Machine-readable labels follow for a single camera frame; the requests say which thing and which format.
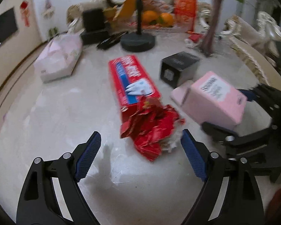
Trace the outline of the beige fringed sofa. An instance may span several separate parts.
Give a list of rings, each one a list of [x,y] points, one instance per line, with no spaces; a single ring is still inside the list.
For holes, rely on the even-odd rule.
[[[257,26],[259,30],[233,15],[220,35],[231,41],[231,48],[260,83],[281,91],[281,75],[276,71],[280,58],[276,43],[281,42],[281,28],[264,11],[258,12]]]

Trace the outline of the pink cardboard box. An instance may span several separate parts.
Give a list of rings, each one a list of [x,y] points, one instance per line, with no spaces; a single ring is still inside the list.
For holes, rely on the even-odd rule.
[[[212,71],[175,88],[171,99],[196,123],[233,130],[242,122],[247,97]]]

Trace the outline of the ornate cream coffee table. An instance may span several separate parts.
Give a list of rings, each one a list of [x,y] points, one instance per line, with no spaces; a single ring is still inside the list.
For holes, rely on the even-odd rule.
[[[205,58],[185,47],[185,34],[156,33],[156,46],[136,53],[155,82],[163,104],[171,104],[185,118],[197,141],[222,156],[214,144],[170,98],[172,88],[159,79],[165,57],[185,51],[201,57],[195,80],[213,71],[235,88],[251,88],[258,80],[231,50],[219,43],[217,54]],[[85,47],[71,77],[43,84],[25,61],[0,107],[0,205],[16,221],[16,209],[32,161],[54,160],[86,142],[94,131],[102,136],[96,159],[79,187],[101,224],[181,224],[203,182],[197,178],[181,147],[154,162],[142,157],[130,139],[120,139],[121,118],[110,82],[108,62],[128,55],[118,44],[100,51]]]

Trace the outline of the white side table vase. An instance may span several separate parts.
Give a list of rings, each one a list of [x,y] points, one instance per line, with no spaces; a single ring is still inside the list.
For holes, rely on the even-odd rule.
[[[48,41],[50,41],[52,38],[59,34],[57,22],[54,17],[55,7],[53,6],[51,0],[45,0],[44,10],[41,15],[45,22],[46,38]]]

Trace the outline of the red chinese knot decoration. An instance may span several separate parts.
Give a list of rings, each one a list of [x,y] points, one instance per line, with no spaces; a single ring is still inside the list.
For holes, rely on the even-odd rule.
[[[30,26],[30,22],[29,22],[30,10],[29,10],[28,1],[22,1],[22,3],[20,4],[20,12],[21,12],[22,20],[24,21],[25,26],[29,27]]]

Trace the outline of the fruit plate with oranges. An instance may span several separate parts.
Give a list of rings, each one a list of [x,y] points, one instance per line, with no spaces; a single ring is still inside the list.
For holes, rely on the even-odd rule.
[[[176,25],[176,17],[173,13],[173,6],[162,4],[143,5],[141,13],[141,27],[143,29],[169,29]]]

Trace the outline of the small black cube box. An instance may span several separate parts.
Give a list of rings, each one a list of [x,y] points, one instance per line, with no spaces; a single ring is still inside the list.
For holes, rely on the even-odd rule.
[[[177,88],[193,79],[200,61],[201,58],[185,51],[165,57],[161,60],[160,79],[172,88]]]

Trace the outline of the pink tissue pack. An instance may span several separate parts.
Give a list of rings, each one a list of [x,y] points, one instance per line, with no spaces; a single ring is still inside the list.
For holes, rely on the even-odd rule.
[[[53,38],[34,62],[35,73],[43,83],[72,74],[83,50],[78,34],[61,34]]]

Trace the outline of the wall mounted black television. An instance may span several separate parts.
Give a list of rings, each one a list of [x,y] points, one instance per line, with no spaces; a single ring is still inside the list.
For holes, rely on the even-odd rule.
[[[14,8],[11,8],[0,15],[0,45],[16,33],[17,30]]]

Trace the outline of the red snack bag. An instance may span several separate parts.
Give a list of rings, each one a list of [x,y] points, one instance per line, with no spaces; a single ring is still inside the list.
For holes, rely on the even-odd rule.
[[[136,151],[149,161],[162,152],[171,152],[182,135],[185,119],[171,105],[163,105],[156,97],[141,97],[136,111],[122,123],[120,138],[131,138]]]

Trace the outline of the red blue glove box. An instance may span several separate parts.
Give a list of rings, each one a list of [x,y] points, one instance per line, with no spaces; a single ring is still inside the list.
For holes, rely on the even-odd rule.
[[[136,104],[142,96],[161,97],[154,81],[135,55],[109,61],[108,69],[120,106]]]

